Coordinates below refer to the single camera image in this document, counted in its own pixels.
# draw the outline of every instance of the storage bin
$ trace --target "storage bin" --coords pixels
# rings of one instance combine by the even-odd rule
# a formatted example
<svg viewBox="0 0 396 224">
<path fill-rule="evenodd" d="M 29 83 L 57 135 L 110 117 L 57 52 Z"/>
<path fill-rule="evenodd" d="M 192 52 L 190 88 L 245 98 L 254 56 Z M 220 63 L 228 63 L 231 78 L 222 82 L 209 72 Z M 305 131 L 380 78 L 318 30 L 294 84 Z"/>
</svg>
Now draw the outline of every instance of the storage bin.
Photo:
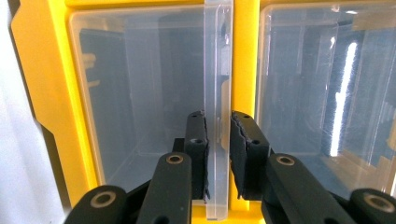
<svg viewBox="0 0 396 224">
<path fill-rule="evenodd" d="M 203 111 L 209 140 L 206 215 L 228 212 L 232 6 L 88 10 L 70 17 L 98 174 L 132 190 Z"/>
<path fill-rule="evenodd" d="M 329 191 L 393 196 L 396 5 L 273 5 L 261 14 L 257 122 Z"/>
</svg>

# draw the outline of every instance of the yellow panel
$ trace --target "yellow panel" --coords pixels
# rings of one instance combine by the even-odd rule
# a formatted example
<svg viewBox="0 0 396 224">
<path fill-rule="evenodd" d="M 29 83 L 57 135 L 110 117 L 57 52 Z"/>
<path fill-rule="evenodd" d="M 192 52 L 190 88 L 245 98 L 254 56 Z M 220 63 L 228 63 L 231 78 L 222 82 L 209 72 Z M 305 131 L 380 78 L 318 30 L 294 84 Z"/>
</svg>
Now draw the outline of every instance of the yellow panel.
<svg viewBox="0 0 396 224">
<path fill-rule="evenodd" d="M 232 109 L 254 115 L 259 0 L 234 1 Z"/>
<path fill-rule="evenodd" d="M 21 0 L 12 31 L 36 119 L 55 136 L 71 204 L 97 186 L 61 1 Z"/>
<path fill-rule="evenodd" d="M 250 203 L 250 210 L 248 211 L 233 211 L 230 210 L 228 218 L 219 221 L 208 221 L 206 220 L 205 208 L 202 206 L 194 206 L 192 208 L 192 224 L 264 224 L 265 221 L 262 218 L 262 204 L 261 203 Z"/>
<path fill-rule="evenodd" d="M 21 0 L 12 30 L 36 119 L 56 140 L 71 204 L 99 184 L 95 172 L 77 74 L 67 33 L 76 9 L 196 4 L 204 0 Z M 232 109 L 254 115 L 260 8 L 301 0 L 234 0 Z M 222 223 L 264 223 L 261 204 L 236 199 L 230 178 L 230 213 Z M 192 223 L 206 223 L 193 207 Z"/>
</svg>

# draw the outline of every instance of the transparent plastic box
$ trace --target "transparent plastic box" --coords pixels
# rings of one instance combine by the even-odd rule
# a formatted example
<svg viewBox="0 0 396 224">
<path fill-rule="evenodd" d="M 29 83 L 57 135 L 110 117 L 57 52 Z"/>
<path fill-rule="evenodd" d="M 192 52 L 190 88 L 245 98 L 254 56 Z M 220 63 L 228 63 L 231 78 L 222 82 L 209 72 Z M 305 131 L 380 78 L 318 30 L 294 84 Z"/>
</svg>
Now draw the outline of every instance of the transparent plastic box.
<svg viewBox="0 0 396 224">
<path fill-rule="evenodd" d="M 70 32 L 98 173 L 131 190 L 185 136 L 187 116 L 205 111 L 208 219 L 228 212 L 233 7 L 87 10 Z"/>
<path fill-rule="evenodd" d="M 396 196 L 396 5 L 273 5 L 261 14 L 256 120 L 348 198 Z"/>
</svg>

